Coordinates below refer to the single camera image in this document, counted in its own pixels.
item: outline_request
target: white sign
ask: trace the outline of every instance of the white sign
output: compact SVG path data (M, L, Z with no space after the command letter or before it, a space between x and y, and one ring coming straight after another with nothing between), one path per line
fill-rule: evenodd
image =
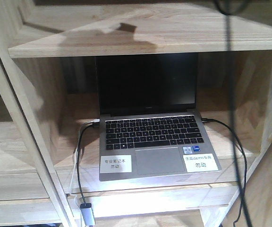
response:
M132 158L130 155L102 156L100 160L100 173L131 173Z
M184 155L183 159L189 173L218 170L213 154Z

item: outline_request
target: gray laptop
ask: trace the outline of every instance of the gray laptop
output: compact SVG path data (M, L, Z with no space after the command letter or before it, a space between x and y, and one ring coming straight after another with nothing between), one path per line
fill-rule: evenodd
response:
M100 181L221 170L196 111L197 53L99 56Z

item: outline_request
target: printed label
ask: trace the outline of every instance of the printed label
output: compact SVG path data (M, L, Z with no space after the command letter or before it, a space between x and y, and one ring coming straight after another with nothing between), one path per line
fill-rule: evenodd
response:
M193 150L191 147L183 147L183 152L184 154L192 154L193 153Z
M218 170L213 154L184 155L183 159L189 173Z
M102 156L100 161L100 173L131 173L132 158L130 155Z

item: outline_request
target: laptop screen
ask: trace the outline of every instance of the laptop screen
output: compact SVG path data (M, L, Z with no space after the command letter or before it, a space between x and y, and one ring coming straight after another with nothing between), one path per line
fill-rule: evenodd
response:
M96 57L101 114L195 108L197 62L197 53Z

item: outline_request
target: cable connector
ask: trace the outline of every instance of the cable connector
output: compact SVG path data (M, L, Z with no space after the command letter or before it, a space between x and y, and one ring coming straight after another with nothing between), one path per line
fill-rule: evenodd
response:
M93 214L92 204L91 203L82 203L79 206L80 211L83 215L86 226L94 226L95 218Z

